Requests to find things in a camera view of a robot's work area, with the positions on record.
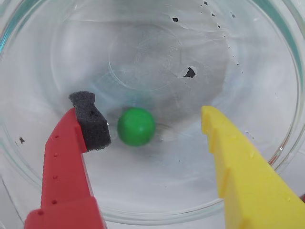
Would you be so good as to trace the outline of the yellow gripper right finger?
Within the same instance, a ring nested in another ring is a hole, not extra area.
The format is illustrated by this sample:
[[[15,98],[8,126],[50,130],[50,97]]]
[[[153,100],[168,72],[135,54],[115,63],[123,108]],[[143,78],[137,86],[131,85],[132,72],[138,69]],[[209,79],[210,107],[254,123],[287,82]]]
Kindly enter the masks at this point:
[[[227,229],[303,229],[305,204],[218,109],[201,108]]]

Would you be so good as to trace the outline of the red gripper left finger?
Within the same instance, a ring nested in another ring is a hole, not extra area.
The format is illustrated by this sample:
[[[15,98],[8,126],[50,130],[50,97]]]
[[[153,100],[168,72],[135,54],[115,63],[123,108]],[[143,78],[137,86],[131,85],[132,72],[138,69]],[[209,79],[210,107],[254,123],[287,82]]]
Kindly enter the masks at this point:
[[[93,196],[83,153],[111,143],[108,124],[95,94],[69,95],[73,108],[58,122],[45,145],[41,207],[31,211],[26,229],[105,229]]]

